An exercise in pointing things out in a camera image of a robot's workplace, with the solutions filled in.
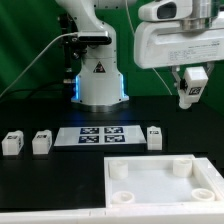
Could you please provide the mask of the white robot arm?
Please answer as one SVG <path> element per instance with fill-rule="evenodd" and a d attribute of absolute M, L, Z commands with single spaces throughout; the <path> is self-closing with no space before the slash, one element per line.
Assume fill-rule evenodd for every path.
<path fill-rule="evenodd" d="M 117 69 L 116 32 L 97 9 L 116 9 L 137 0 L 55 0 L 77 26 L 74 54 L 81 60 L 72 101 L 91 111 L 108 111 L 126 101 Z M 214 63 L 224 60 L 224 11 L 220 0 L 153 0 L 138 9 L 134 62 L 142 69 L 169 67 L 179 106 L 199 101 Z"/>

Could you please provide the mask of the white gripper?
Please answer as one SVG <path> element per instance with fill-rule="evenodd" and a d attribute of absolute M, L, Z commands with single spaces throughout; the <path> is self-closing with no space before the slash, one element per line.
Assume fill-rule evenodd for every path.
<path fill-rule="evenodd" d="M 178 95 L 183 91 L 180 65 L 224 59 L 224 18 L 213 21 L 212 27 L 201 31 L 183 31 L 179 21 L 142 22 L 134 39 L 134 61 L 142 69 L 171 67 Z M 210 77 L 213 63 L 204 69 Z"/>

